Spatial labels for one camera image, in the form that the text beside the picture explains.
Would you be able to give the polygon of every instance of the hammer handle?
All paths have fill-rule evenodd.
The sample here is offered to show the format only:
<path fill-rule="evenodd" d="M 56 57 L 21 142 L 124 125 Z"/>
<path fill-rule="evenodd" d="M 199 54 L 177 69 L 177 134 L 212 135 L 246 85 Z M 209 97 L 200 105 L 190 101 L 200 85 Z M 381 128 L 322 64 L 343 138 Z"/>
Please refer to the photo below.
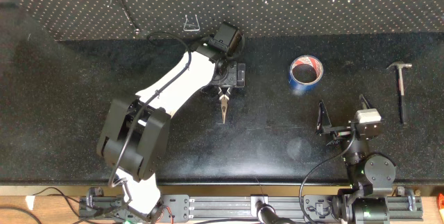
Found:
<path fill-rule="evenodd" d="M 407 125 L 407 113 L 405 111 L 405 100 L 404 95 L 400 95 L 400 116 L 401 116 L 401 123 L 405 126 Z"/>

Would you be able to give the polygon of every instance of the hammer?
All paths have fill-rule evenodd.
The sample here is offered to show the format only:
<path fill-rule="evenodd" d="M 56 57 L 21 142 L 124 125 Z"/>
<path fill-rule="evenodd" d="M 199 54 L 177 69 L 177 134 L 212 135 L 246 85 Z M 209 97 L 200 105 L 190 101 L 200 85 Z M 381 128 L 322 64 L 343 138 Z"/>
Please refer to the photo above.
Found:
<path fill-rule="evenodd" d="M 405 64 L 403 61 L 397 61 L 390 64 L 388 68 L 396 67 L 398 70 L 398 87 L 400 88 L 400 117 L 401 123 L 405 126 L 407 124 L 407 115 L 405 112 L 405 101 L 404 101 L 404 82 L 402 81 L 402 68 L 411 68 L 411 64 Z"/>

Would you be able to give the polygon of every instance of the roll of tape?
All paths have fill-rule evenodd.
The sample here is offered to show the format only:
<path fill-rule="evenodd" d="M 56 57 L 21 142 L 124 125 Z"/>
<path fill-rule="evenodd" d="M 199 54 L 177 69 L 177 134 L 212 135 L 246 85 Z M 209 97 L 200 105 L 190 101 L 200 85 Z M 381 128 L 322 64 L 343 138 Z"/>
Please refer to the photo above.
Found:
<path fill-rule="evenodd" d="M 316 79 L 310 79 L 310 74 L 309 74 L 310 72 L 313 74 L 316 72 Z M 324 74 L 324 67 L 317 58 L 311 55 L 302 55 L 299 58 L 296 58 L 291 63 L 289 71 L 289 83 L 292 89 L 303 92 L 308 91 L 316 86 L 316 84 L 322 78 L 323 74 Z"/>

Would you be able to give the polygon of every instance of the orange object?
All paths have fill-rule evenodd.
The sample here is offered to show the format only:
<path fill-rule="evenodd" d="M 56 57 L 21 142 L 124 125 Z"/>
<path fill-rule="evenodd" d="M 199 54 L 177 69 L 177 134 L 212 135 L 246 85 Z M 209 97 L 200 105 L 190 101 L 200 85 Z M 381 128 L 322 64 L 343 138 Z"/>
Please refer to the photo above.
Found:
<path fill-rule="evenodd" d="M 439 208 L 439 214 L 441 214 L 441 218 L 444 222 L 444 196 L 443 194 L 439 194 L 438 196 L 438 208 Z"/>

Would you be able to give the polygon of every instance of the black countertop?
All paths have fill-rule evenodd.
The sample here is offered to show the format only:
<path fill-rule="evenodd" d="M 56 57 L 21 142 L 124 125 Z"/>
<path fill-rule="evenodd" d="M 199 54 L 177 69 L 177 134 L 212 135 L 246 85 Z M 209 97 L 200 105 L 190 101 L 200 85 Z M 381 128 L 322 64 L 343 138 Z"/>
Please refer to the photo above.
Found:
<path fill-rule="evenodd" d="M 173 40 L 54 42 L 28 18 L 3 12 L 0 37 L 0 183 L 105 184 L 96 154 L 110 101 L 148 87 L 176 65 Z M 222 123 L 215 89 L 196 92 L 171 123 L 158 184 L 299 184 L 337 154 L 314 134 L 318 101 L 344 125 L 366 95 L 383 117 L 370 147 L 398 165 L 396 182 L 444 182 L 444 35 L 403 33 L 248 38 L 246 86 L 232 93 Z M 291 93 L 287 71 L 300 55 L 325 68 L 318 86 Z M 394 61 L 404 70 L 409 126 L 401 127 Z M 341 160 L 322 166 L 316 184 L 346 184 Z"/>

